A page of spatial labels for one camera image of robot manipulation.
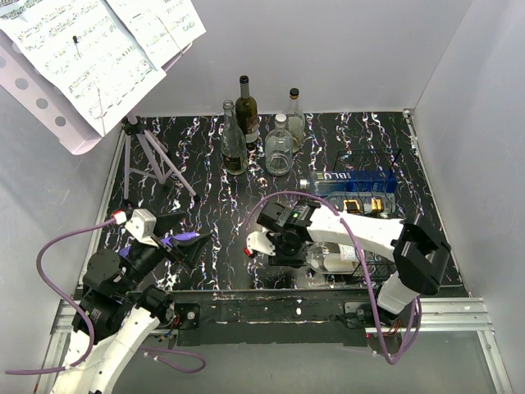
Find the dark brown wine bottle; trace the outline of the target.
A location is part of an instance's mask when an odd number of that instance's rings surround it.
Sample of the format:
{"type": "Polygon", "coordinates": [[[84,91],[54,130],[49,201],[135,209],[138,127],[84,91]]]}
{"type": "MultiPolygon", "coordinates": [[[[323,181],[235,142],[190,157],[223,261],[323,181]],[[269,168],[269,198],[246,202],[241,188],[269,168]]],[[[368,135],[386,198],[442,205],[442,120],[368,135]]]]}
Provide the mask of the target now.
{"type": "Polygon", "coordinates": [[[235,101],[235,115],[244,133],[247,149],[256,149],[259,137],[258,105],[249,92],[249,78],[246,75],[240,76],[240,96],[235,101]]]}

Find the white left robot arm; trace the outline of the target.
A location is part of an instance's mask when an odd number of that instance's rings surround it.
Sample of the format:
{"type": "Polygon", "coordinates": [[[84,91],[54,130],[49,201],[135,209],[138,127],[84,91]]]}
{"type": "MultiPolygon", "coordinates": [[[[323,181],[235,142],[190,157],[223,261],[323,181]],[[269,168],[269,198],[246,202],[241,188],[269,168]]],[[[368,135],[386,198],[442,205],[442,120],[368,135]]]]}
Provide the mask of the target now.
{"type": "Polygon", "coordinates": [[[156,217],[138,208],[116,211],[113,217],[133,241],[119,252],[100,250],[89,259],[65,369],[57,375],[54,393],[110,393],[153,331],[165,328],[172,336],[199,325],[197,304],[180,304],[161,288],[140,290],[139,285],[163,261],[195,265],[211,234],[169,236],[183,213],[156,217]]]}

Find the blue clear tall bottle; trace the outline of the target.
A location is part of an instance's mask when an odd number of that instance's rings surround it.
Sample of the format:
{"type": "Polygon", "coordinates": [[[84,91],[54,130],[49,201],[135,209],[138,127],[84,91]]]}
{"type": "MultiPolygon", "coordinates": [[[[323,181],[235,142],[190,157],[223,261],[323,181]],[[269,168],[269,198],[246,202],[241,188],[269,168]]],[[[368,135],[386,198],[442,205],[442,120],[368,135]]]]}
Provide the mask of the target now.
{"type": "Polygon", "coordinates": [[[299,189],[318,196],[333,192],[395,193],[397,180],[391,170],[311,172],[309,178],[299,181],[299,189]]]}

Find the purple marker pen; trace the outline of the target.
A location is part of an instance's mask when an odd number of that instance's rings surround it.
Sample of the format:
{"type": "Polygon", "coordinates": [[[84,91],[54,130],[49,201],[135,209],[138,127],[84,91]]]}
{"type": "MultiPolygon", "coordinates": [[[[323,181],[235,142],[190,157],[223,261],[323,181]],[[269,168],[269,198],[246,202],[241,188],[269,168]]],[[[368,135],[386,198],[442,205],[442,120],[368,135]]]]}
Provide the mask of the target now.
{"type": "MultiPolygon", "coordinates": [[[[182,233],[182,234],[178,234],[178,235],[174,235],[174,236],[167,236],[165,238],[162,238],[162,243],[164,245],[172,245],[172,242],[173,241],[190,241],[190,240],[193,240],[194,238],[196,238],[199,234],[197,232],[186,232],[186,233],[182,233]]],[[[121,249],[118,254],[123,257],[123,258],[127,258],[128,257],[128,254],[130,252],[130,247],[127,246],[123,249],[121,249]]]]}

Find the clear square bottle white label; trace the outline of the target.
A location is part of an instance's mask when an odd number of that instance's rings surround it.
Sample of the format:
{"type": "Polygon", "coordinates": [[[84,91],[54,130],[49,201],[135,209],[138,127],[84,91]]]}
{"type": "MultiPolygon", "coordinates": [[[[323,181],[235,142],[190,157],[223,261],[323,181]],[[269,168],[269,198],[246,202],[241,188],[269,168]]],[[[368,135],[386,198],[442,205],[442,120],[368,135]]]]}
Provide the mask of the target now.
{"type": "Polygon", "coordinates": [[[275,117],[275,127],[265,139],[264,153],[267,171],[273,176],[287,174],[293,163],[294,140],[286,128],[287,117],[279,113],[275,117]]]}

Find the clear bottle gold neck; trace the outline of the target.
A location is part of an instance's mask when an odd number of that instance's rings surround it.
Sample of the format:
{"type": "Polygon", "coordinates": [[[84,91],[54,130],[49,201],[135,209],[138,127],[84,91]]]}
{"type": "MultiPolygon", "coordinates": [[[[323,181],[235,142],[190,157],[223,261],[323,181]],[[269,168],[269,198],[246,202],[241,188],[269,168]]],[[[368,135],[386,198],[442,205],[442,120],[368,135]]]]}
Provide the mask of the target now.
{"type": "Polygon", "coordinates": [[[318,242],[308,247],[306,264],[326,275],[361,275],[363,270],[352,245],[318,242]]]}

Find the clear flask black gold label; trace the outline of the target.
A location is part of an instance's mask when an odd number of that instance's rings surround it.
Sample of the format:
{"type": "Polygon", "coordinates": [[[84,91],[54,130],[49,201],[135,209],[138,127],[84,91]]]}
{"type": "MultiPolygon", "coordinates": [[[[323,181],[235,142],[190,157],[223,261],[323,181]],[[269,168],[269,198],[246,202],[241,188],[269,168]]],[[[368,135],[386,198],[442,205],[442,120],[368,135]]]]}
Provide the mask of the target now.
{"type": "Polygon", "coordinates": [[[393,193],[337,191],[330,193],[325,200],[340,212],[369,217],[389,217],[396,210],[393,193]]]}

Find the clear bottle black cork cap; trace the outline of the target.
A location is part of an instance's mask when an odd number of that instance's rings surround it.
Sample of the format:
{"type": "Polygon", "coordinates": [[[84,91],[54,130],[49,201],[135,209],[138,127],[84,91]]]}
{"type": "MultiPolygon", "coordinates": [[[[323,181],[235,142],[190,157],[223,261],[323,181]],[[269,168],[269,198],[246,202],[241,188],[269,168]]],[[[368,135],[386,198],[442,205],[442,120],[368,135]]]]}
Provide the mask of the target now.
{"type": "Polygon", "coordinates": [[[299,107],[299,89],[291,88],[289,92],[289,103],[285,111],[287,116],[288,130],[294,141],[293,153],[298,153],[305,139],[305,116],[299,107]]]}

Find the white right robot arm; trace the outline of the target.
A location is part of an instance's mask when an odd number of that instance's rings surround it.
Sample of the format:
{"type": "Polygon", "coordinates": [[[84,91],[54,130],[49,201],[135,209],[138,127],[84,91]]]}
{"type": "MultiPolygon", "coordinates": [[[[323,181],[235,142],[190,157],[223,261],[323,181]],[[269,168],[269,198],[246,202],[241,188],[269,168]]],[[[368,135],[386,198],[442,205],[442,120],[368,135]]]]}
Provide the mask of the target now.
{"type": "Polygon", "coordinates": [[[292,207],[265,203],[257,223],[261,230],[247,236],[247,252],[265,254],[272,266],[307,266],[308,247],[321,243],[351,246],[393,262],[395,272],[371,306],[372,319],[385,327],[417,296],[439,292],[450,259],[450,244],[421,214],[407,220],[370,218],[303,199],[292,207]]]}

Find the clear green-tinted bottle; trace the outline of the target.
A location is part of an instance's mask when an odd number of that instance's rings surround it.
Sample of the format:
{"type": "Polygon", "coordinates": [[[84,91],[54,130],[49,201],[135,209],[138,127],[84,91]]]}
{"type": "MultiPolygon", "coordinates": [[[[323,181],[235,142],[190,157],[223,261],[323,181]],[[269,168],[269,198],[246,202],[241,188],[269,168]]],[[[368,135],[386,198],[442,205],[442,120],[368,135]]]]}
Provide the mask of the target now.
{"type": "Polygon", "coordinates": [[[221,134],[221,154],[226,171],[237,176],[245,172],[248,164],[246,142],[243,131],[235,119],[232,100],[223,103],[224,126],[221,134]]]}

